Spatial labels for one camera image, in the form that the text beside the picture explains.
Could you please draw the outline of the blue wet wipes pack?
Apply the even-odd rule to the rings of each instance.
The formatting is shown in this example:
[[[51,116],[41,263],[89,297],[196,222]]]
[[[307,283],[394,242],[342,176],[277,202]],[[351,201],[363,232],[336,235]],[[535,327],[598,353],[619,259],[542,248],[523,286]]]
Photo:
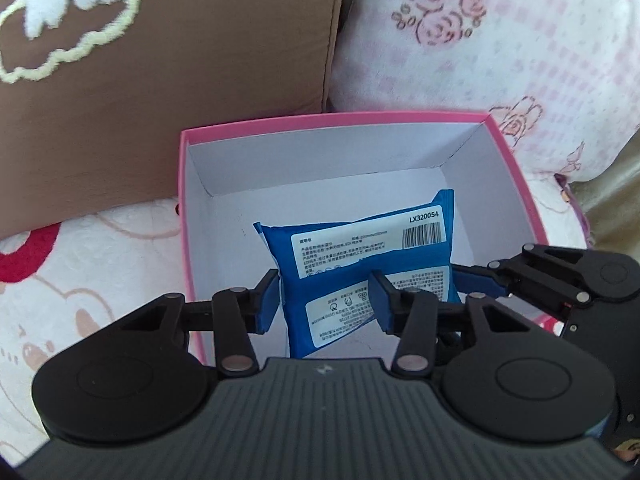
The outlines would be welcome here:
[[[306,358],[374,319],[368,279],[382,272],[397,288],[458,302],[452,272],[454,190],[431,202],[352,222],[254,229],[277,263],[288,353]]]

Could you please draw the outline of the beige satin curtain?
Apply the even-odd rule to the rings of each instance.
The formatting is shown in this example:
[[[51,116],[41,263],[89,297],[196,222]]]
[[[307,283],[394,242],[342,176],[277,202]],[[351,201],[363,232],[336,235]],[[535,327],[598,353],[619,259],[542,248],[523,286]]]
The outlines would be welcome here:
[[[639,133],[599,177],[570,187],[588,221],[587,240],[597,249],[639,260]]]

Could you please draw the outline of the pink cardboard box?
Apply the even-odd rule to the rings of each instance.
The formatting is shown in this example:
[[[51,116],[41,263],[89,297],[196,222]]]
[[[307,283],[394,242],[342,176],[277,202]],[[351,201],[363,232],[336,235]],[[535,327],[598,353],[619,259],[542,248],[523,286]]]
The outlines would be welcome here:
[[[179,206],[191,298],[255,285],[273,265],[256,223],[354,221],[456,194],[452,258],[486,264],[527,243],[584,247],[555,177],[524,174],[485,113],[292,116],[186,130]]]

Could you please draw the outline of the bear print blanket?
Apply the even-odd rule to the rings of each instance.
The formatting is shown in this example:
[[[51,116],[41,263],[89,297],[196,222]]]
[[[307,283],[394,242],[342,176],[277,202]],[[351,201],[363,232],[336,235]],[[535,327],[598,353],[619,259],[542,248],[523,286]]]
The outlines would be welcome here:
[[[88,214],[1,243],[1,455],[46,442],[30,384],[58,352],[164,292],[184,292],[175,197]]]

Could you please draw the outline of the pink checked pillow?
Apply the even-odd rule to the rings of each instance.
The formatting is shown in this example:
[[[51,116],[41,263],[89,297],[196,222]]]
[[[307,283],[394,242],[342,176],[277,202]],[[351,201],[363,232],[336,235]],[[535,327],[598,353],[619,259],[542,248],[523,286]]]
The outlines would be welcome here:
[[[639,0],[352,0],[338,110],[480,110],[530,172],[597,177],[639,127]]]

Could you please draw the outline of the brown embroidered pillow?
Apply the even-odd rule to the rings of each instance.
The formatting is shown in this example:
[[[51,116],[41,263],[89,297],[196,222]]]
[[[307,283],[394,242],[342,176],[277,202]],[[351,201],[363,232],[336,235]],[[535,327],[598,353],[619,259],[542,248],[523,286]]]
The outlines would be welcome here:
[[[1,232],[177,192],[187,128],[318,113],[342,0],[1,0]]]

